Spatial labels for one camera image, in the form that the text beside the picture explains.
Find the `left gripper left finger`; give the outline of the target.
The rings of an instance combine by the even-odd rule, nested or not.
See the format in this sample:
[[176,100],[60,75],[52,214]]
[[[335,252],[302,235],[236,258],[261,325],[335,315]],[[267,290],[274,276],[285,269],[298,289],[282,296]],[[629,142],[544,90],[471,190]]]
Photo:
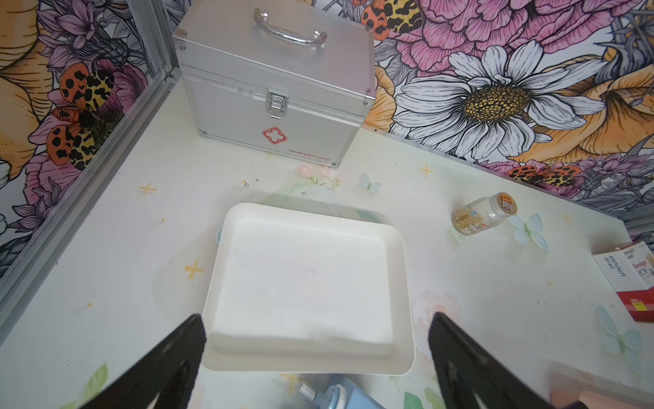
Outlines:
[[201,315],[190,315],[132,368],[83,406],[188,407],[205,344],[206,334]]

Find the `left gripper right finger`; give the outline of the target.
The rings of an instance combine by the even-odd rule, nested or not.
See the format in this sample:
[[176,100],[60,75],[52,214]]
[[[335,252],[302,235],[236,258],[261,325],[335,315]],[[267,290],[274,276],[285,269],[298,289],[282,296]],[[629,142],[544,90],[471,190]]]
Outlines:
[[447,408],[550,408],[446,314],[429,328],[429,349]]

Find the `blue sharpener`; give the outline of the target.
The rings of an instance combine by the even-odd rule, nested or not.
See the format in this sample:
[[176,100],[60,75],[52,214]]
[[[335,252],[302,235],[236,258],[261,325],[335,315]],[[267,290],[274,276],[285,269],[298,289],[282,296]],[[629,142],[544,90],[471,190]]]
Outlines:
[[384,409],[384,406],[343,375],[332,375],[322,391],[316,391],[302,381],[299,392],[318,409]]

